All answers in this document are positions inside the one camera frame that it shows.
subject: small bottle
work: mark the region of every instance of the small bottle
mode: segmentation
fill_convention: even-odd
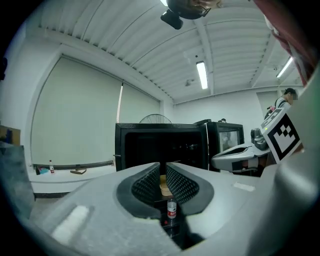
[[[173,198],[167,201],[167,216],[169,219],[177,216],[177,201]]]
[[[49,167],[50,167],[50,173],[54,174],[54,173],[55,173],[54,165],[53,165],[53,163],[52,163],[52,161],[51,161],[51,160],[50,160],[49,162],[50,162],[50,164],[49,164]]]

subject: black camera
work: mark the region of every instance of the black camera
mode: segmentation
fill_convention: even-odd
[[[160,17],[162,21],[176,30],[182,28],[184,22],[180,19],[196,20],[205,17],[211,8],[201,5],[191,5],[190,0],[166,0],[169,9]]]

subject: white wall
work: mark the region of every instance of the white wall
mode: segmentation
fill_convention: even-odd
[[[174,123],[174,105],[172,100],[162,100],[160,102],[160,114]]]
[[[21,47],[24,43],[24,40],[26,38],[26,23],[23,23],[20,28],[18,29],[17,33],[14,35],[13,39],[11,40],[10,45],[8,46],[8,49],[6,50],[4,57],[7,58],[8,64],[5,73],[4,80],[0,81],[0,120],[2,119],[2,113],[4,111],[3,109],[3,101],[6,96],[5,93],[5,87],[8,80],[8,74],[10,74],[11,71],[14,71],[15,69],[15,62],[18,58],[18,55],[20,53]]]
[[[59,46],[57,43],[28,38],[22,45],[10,49],[18,54],[8,59],[9,68],[0,86],[1,124],[21,130],[22,145],[30,139],[30,130],[26,130],[30,121],[27,116],[37,100],[34,98],[37,85],[41,80],[45,82],[47,77],[44,74],[53,68],[53,59],[58,60],[56,51]]]
[[[227,93],[174,106],[173,123],[192,124],[204,119],[243,125],[244,140],[250,142],[250,131],[263,122],[263,113],[254,90]]]
[[[278,93],[277,91],[266,91],[266,92],[257,92],[256,95],[259,99],[263,118],[264,118],[268,111],[267,108],[269,108],[270,106],[274,106],[276,103],[276,100],[279,98]]]
[[[299,89],[296,89],[296,92],[298,93],[298,96],[300,96],[303,92],[304,92],[304,88],[299,88]]]
[[[120,123],[139,123],[152,114],[160,114],[160,102],[145,93],[124,84],[120,104]]]

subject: ceiling beam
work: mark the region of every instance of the ceiling beam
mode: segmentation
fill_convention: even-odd
[[[190,47],[191,52],[198,53],[202,49],[201,45]],[[156,58],[154,56],[153,58],[148,59],[141,65],[136,65],[138,67],[138,71],[141,71],[143,74],[148,75],[149,73],[153,73],[154,70],[159,70],[159,67],[167,67],[167,65],[171,65],[175,63],[178,60],[181,61],[181,59],[184,59],[186,61],[186,58],[183,54],[180,54],[180,52],[176,52],[176,54],[167,54],[166,52],[163,54],[160,54],[162,58]]]
[[[103,3],[103,0],[100,1],[90,1],[89,4],[84,8],[80,17],[77,19],[72,31],[72,36],[75,38],[83,39],[85,32],[89,27],[89,24],[94,17],[96,11]]]
[[[227,74],[229,72],[240,72],[240,71],[247,71],[247,70],[253,70],[252,72],[257,70],[257,64],[246,64],[246,65],[230,65],[228,67],[222,67],[222,68],[215,68],[215,71],[219,74]]]
[[[89,44],[73,36],[43,28],[30,30],[26,37],[42,38],[49,42],[65,45],[66,56],[83,61],[102,71],[108,72],[121,80],[125,80],[139,90],[151,95],[159,101],[171,101],[172,99],[153,82],[140,74],[137,70],[125,64],[120,59],[98,47]]]
[[[272,54],[274,46],[275,46],[275,43],[276,43],[275,37],[272,34],[270,34],[269,41],[267,43],[262,60],[259,64],[258,69],[256,70],[255,74],[253,75],[251,82],[250,82],[251,88],[256,86],[262,72],[264,71],[266,64],[269,62],[271,54]]]
[[[208,87],[210,89],[210,94],[214,95],[215,93],[215,79],[214,79],[214,60],[212,55],[212,47],[207,33],[207,25],[204,25],[204,18],[195,19],[193,22],[196,26],[196,29],[199,33],[201,44],[204,51],[206,68],[207,68],[207,79]]]

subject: person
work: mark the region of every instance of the person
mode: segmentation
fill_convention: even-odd
[[[289,109],[293,105],[294,101],[298,99],[296,90],[288,88],[284,91],[284,94],[278,98],[275,102],[275,108]]]

